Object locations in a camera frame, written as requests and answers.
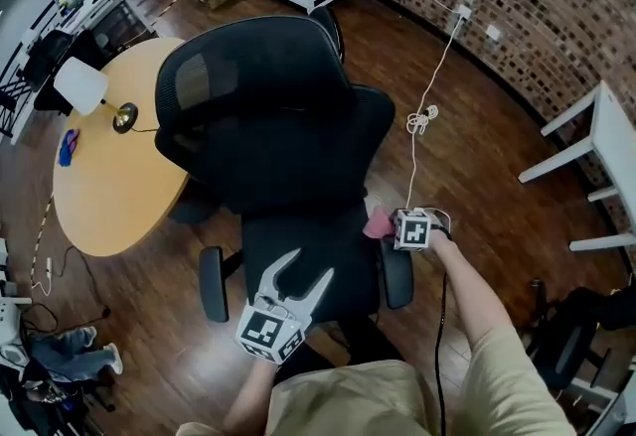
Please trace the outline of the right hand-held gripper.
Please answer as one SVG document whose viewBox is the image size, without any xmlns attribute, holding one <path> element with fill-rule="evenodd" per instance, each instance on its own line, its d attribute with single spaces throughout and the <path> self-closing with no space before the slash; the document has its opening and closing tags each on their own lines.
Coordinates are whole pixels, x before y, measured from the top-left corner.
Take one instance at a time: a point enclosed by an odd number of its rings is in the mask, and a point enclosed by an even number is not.
<svg viewBox="0 0 636 436">
<path fill-rule="evenodd" d="M 451 218 L 437 208 L 397 209 L 394 227 L 395 250 L 422 251 L 429 248 L 433 230 L 440 230 L 450 238 Z"/>
</svg>

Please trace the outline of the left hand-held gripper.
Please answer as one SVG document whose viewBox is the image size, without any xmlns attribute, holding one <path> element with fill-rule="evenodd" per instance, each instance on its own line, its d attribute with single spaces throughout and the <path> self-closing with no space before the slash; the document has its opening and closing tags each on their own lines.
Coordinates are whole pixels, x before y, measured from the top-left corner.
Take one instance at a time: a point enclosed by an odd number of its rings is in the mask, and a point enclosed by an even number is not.
<svg viewBox="0 0 636 436">
<path fill-rule="evenodd" d="M 300 298 L 284 297 L 277 277 L 300 255 L 293 249 L 267 267 L 252 304 L 246 304 L 238 323 L 236 339 L 256 358 L 282 365 L 306 340 L 312 315 L 334 275 L 329 268 Z"/>
</svg>

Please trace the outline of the pink cloth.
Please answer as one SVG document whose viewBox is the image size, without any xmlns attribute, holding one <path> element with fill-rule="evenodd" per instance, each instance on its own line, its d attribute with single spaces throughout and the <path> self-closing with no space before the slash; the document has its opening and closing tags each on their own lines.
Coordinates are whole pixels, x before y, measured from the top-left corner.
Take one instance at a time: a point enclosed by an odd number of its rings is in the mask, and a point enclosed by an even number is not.
<svg viewBox="0 0 636 436">
<path fill-rule="evenodd" d="M 363 228 L 363 234 L 371 239 L 382 239 L 395 234 L 392 214 L 385 206 L 374 207 Z"/>
</svg>

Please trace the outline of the person's left forearm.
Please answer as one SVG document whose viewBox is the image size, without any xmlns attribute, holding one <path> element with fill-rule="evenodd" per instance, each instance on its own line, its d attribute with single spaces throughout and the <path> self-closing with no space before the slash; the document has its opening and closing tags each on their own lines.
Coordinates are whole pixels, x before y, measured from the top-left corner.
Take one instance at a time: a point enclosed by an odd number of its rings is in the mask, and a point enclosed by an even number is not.
<svg viewBox="0 0 636 436">
<path fill-rule="evenodd" d="M 277 365 L 255 360 L 223 421 L 226 436 L 263 436 Z"/>
</svg>

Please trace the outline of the person's right forearm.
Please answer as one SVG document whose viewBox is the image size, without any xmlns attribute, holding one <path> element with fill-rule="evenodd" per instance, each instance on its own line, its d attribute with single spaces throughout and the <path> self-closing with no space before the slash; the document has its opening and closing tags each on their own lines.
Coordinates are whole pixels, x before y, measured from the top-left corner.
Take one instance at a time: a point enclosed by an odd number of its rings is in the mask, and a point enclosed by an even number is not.
<svg viewBox="0 0 636 436">
<path fill-rule="evenodd" d="M 461 323 L 471 349 L 493 331 L 511 330 L 521 354 L 524 349 L 512 320 L 500 298 L 465 258 L 457 244 L 441 230 L 434 230 L 430 248 L 441 261 L 448 275 L 459 309 Z"/>
</svg>

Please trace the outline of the blue cloth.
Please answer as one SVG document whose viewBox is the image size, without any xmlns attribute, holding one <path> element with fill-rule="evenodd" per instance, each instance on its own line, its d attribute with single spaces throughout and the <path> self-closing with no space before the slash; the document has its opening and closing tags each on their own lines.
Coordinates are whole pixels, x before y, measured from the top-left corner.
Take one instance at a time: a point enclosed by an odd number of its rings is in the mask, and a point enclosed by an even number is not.
<svg viewBox="0 0 636 436">
<path fill-rule="evenodd" d="M 69 129 L 64 135 L 58 157 L 58 164 L 61 167 L 68 167 L 71 164 L 79 136 L 80 131 L 78 129 Z"/>
</svg>

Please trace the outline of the person's black trousers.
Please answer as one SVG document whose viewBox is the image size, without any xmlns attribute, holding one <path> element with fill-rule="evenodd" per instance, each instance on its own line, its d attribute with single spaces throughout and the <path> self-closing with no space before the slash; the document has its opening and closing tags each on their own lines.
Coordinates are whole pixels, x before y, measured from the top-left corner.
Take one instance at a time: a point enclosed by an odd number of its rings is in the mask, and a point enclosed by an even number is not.
<svg viewBox="0 0 636 436">
<path fill-rule="evenodd" d="M 404 361 L 396 346 L 368 316 L 341 319 L 337 325 L 347 343 L 350 359 L 347 365 Z M 302 344 L 288 361 L 301 371 L 334 368 L 335 365 L 306 344 Z"/>
</svg>

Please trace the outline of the person's beige shirt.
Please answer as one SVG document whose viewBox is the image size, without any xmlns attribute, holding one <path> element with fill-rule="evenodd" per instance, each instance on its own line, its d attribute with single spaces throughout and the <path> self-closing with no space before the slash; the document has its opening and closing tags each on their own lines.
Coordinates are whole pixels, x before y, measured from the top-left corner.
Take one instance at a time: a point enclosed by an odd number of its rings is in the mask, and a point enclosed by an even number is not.
<svg viewBox="0 0 636 436">
<path fill-rule="evenodd" d="M 299 374 L 271 394 L 265 436 L 433 436 L 429 390 L 401 361 Z M 448 436 L 576 436 L 512 326 L 472 350 Z"/>
</svg>

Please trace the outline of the black mesh office chair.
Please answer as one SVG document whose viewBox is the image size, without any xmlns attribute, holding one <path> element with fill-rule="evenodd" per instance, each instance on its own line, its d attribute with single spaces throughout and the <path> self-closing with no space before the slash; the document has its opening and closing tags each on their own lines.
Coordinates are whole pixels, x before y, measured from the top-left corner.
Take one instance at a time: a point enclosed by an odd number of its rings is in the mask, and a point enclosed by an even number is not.
<svg viewBox="0 0 636 436">
<path fill-rule="evenodd" d="M 212 205 L 240 219 L 241 248 L 223 255 L 226 281 L 242 270 L 254 300 L 263 271 L 301 248 L 280 290 L 301 297 L 334 268 L 316 322 L 387 305 L 381 240 L 363 228 L 367 173 L 395 106 L 349 81 L 330 9 L 248 18 L 183 43 L 159 70 L 155 107 L 157 150 L 199 190 L 192 210 Z"/>
<path fill-rule="evenodd" d="M 526 353 L 539 376 L 551 390 L 564 390 L 575 379 L 584 362 L 591 363 L 596 385 L 605 371 L 612 350 L 600 355 L 592 349 L 598 330 L 616 332 L 629 329 L 636 337 L 636 283 L 610 294 L 577 287 L 562 299 L 548 299 L 546 283 L 535 278 L 531 324 L 520 331 L 531 337 Z"/>
<path fill-rule="evenodd" d="M 72 106 L 55 90 L 53 84 L 57 71 L 71 57 L 97 70 L 101 70 L 108 62 L 105 51 L 98 45 L 92 31 L 84 30 L 77 35 L 60 30 L 51 31 L 36 43 L 23 69 L 23 79 L 36 94 L 36 110 L 56 111 L 65 116 L 71 113 Z"/>
</svg>

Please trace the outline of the round wooden table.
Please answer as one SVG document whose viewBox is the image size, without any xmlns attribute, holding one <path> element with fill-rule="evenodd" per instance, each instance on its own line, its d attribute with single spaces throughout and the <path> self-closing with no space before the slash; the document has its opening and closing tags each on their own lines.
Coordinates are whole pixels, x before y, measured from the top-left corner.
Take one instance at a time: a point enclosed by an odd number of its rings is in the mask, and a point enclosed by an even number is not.
<svg viewBox="0 0 636 436">
<path fill-rule="evenodd" d="M 102 69 L 108 78 L 106 101 L 138 108 L 132 130 L 117 133 L 107 108 L 87 116 L 73 110 L 67 118 L 64 128 L 78 129 L 79 139 L 71 164 L 54 166 L 54 203 L 66 237 L 85 254 L 112 256 L 143 240 L 186 187 L 187 173 L 155 146 L 157 76 L 181 43 L 179 38 L 153 38 Z"/>
</svg>

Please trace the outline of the white square table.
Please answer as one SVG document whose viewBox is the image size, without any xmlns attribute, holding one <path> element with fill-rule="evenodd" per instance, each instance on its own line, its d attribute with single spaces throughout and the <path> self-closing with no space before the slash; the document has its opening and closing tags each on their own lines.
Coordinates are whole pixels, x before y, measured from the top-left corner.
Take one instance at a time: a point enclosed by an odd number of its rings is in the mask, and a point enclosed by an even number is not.
<svg viewBox="0 0 636 436">
<path fill-rule="evenodd" d="M 587 196 L 590 202 L 609 197 L 620 199 L 632 230 L 626 233 L 575 240 L 573 252 L 636 246 L 636 126 L 632 124 L 617 97 L 605 81 L 541 129 L 543 136 L 574 119 L 586 108 L 593 109 L 585 137 L 518 176 L 522 183 L 545 175 L 581 156 L 594 153 L 600 160 L 611 186 Z"/>
</svg>

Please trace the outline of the white-shade brass table lamp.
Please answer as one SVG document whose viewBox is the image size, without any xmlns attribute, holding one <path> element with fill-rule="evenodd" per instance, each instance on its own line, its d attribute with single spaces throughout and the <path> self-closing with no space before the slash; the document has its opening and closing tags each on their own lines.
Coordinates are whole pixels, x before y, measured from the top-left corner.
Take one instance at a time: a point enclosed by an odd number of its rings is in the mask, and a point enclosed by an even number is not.
<svg viewBox="0 0 636 436">
<path fill-rule="evenodd" d="M 137 106 L 126 102 L 115 107 L 107 102 L 107 76 L 78 58 L 70 57 L 63 63 L 55 76 L 54 88 L 82 116 L 107 108 L 112 114 L 112 127 L 119 134 L 132 130 L 135 125 Z"/>
</svg>

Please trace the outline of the white frame table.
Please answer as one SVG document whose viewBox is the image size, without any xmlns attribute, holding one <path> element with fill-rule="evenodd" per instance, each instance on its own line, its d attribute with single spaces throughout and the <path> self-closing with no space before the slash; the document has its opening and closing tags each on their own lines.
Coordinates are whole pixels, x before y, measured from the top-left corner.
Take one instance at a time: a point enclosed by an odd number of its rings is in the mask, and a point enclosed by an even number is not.
<svg viewBox="0 0 636 436">
<path fill-rule="evenodd" d="M 619 392 L 575 378 L 567 389 L 598 414 L 583 436 L 636 436 L 636 356 Z"/>
</svg>

